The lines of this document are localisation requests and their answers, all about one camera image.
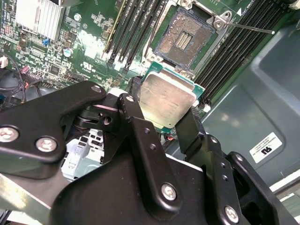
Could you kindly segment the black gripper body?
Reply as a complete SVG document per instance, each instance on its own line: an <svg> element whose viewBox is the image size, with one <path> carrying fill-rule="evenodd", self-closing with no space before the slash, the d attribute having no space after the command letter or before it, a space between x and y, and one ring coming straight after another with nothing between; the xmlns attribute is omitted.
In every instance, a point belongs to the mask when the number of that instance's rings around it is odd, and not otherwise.
<svg viewBox="0 0 300 225"><path fill-rule="evenodd" d="M205 205L204 174L199 167L168 156L183 194L169 225L216 225ZM143 204L133 157L125 153L67 185L50 212L52 225L158 225Z"/></svg>

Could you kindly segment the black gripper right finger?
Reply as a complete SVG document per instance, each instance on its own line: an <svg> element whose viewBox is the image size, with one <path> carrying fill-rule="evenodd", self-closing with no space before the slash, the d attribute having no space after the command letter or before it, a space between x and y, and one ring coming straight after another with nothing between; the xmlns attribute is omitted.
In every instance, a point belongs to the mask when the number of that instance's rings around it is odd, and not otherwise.
<svg viewBox="0 0 300 225"><path fill-rule="evenodd" d="M225 154L192 109L175 128L185 161L204 173L205 216L210 224L297 224L250 163L235 151Z"/></svg>

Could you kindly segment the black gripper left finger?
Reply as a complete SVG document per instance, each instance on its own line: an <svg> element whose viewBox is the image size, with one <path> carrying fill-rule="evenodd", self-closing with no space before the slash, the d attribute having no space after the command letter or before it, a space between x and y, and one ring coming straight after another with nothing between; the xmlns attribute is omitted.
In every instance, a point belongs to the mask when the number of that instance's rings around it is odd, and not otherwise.
<svg viewBox="0 0 300 225"><path fill-rule="evenodd" d="M118 97L116 108L103 105L106 95L94 82L83 81L1 112L0 158L9 163L0 171L37 180L54 176L65 156L75 117L91 106L102 118L80 129L99 128L115 135L108 153L117 152L123 140L129 139L146 209L177 213L182 194L153 124L144 119L138 102L129 94ZM111 122L105 125L103 117L110 117Z"/></svg>

